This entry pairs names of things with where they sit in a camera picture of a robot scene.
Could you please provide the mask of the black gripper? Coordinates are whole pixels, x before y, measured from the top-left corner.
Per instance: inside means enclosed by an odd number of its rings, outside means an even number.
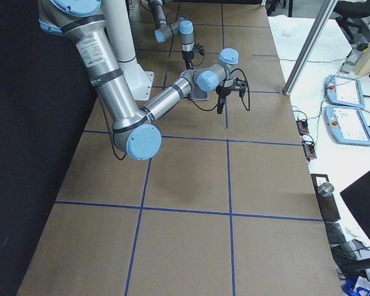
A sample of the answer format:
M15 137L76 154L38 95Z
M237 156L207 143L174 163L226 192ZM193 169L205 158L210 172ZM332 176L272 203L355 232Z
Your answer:
M217 114L223 113L223 108L226 103L226 96L230 95L232 91L238 91L240 96L244 96L247 91L247 81L240 78L235 78L233 80L225 82L225 84L218 85L215 92L218 95L217 101Z
M182 45L182 58L183 60L186 60L187 69L194 68L192 59L194 58L195 54L200 54L201 56L204 56L204 47L201 44L191 43Z

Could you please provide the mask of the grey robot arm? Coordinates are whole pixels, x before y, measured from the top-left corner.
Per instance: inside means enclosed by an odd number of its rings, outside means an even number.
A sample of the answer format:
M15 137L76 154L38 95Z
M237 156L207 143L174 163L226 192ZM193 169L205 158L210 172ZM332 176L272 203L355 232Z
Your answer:
M180 17L174 23L168 23L163 10L163 5L168 1L151 0L148 1L149 9L155 22L154 36L158 43L164 43L176 36L181 38L181 54L185 66L192 70L195 66L193 59L195 53L202 57L205 55L204 47L196 43L193 23L185 17Z
M162 143L155 121L194 93L215 91L215 110L221 113L227 96L237 89L244 107L250 107L249 83L235 74L235 49L223 49L207 68L188 65L175 82L151 97L154 74L138 64L126 2L40 1L38 6L41 29L76 46L102 108L112 117L108 131L113 150L135 160L152 158Z

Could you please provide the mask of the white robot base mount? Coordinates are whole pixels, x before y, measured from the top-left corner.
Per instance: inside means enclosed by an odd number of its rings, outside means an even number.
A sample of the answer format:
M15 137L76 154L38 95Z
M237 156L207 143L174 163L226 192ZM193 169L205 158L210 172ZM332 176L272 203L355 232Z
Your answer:
M147 101L154 73L144 71L138 63L126 1L104 0L101 9L111 47L130 91L135 100Z

